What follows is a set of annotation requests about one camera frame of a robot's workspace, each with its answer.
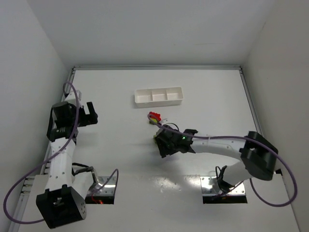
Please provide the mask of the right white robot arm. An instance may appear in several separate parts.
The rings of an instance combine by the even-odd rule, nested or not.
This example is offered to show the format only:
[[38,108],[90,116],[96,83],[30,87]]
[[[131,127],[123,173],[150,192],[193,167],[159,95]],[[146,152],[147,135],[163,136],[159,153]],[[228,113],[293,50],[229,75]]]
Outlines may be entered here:
[[216,178],[221,192],[227,193],[238,183],[250,178],[272,180],[278,151],[259,133],[250,131],[240,139],[203,138],[197,133],[194,129],[179,132],[164,126],[157,131],[154,140],[162,158],[181,152],[211,153],[237,159],[237,163],[221,167]]

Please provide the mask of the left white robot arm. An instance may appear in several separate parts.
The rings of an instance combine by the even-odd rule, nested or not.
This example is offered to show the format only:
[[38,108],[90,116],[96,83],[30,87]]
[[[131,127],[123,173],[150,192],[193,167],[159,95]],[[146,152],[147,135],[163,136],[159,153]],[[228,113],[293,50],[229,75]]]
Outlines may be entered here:
[[44,193],[36,197],[36,205],[50,229],[84,220],[87,192],[98,183],[92,166],[78,171],[72,168],[77,128],[98,123],[93,104],[87,102],[87,107],[88,114],[83,106],[68,101],[51,108],[47,130],[52,151],[49,177]]

